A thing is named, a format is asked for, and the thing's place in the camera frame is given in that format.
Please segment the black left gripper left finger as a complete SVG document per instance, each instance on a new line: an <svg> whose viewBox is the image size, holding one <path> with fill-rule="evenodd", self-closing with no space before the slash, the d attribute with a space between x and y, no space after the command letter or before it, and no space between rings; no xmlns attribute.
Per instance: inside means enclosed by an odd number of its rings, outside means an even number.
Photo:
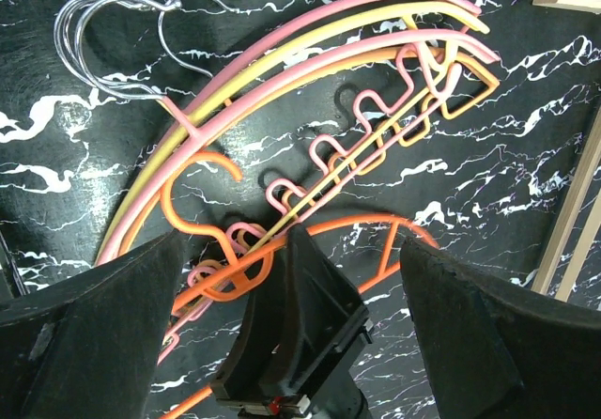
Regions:
<svg viewBox="0 0 601 419"><path fill-rule="evenodd" d="M143 417L184 246L172 231L32 293L2 254L2 417Z"/></svg>

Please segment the orange wavy wire hanger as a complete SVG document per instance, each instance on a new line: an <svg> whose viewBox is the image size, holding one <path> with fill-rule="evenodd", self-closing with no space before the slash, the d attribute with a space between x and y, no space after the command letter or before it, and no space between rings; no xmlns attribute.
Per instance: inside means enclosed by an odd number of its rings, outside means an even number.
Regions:
<svg viewBox="0 0 601 419"><path fill-rule="evenodd" d="M391 98L401 87L387 63L343 70L291 90L242 120L214 144L244 173L227 180L211 163L196 164L177 188L178 205L187 218L222 220L247 214L263 223L276 220L263 192L278 177L313 183L317 169L307 150L321 133L351 145L362 136L352 114L361 89L377 89ZM455 121L431 116L431 129L414 148L399 148L375 174L350 182L332 203L334 209L380 206L406 213L432 230L444 244L477 245L496 230L477 194L481 178L474 171L483 148L468 145L481 130L486 108L476 105ZM120 101L99 106L89 115L83 141L90 156L79 173L80 198L73 202L76 224L63 233L63 247L50 259L64 275L90 268L119 202L153 155L171 117L150 101Z"/></svg>

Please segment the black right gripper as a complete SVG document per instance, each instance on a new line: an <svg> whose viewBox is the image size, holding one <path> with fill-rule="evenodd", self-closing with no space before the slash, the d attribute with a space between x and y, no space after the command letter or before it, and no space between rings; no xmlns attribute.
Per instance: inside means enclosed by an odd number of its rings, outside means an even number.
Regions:
<svg viewBox="0 0 601 419"><path fill-rule="evenodd" d="M240 418L368 418L349 369L372 329L358 290L295 225L210 389Z"/></svg>

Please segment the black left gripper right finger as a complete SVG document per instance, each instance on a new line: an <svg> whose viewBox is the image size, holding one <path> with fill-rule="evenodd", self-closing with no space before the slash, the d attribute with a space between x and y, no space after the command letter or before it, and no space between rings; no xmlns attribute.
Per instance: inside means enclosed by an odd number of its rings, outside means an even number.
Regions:
<svg viewBox="0 0 601 419"><path fill-rule="evenodd" d="M407 238L401 276L442 418L597 418L600 314Z"/></svg>

